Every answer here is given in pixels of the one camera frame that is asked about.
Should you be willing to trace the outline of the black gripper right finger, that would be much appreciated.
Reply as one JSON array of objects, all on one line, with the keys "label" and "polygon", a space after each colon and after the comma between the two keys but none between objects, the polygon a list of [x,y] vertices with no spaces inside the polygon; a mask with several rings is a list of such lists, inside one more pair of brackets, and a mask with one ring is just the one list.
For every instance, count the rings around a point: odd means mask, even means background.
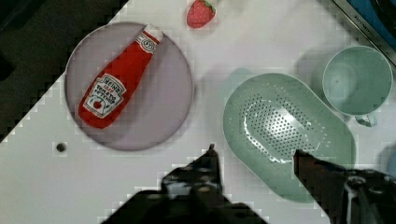
[{"label": "black gripper right finger", "polygon": [[396,224],[396,184],[373,169],[347,169],[300,149],[294,173],[331,224]]}]

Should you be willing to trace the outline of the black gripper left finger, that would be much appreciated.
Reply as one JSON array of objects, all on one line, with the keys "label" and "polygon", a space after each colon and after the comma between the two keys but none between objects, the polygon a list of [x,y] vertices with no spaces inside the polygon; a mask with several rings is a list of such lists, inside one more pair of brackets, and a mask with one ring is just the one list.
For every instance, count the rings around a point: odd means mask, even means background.
[{"label": "black gripper left finger", "polygon": [[223,194],[214,145],[199,158],[163,177],[158,190],[141,190],[104,224],[267,224],[244,203]]}]

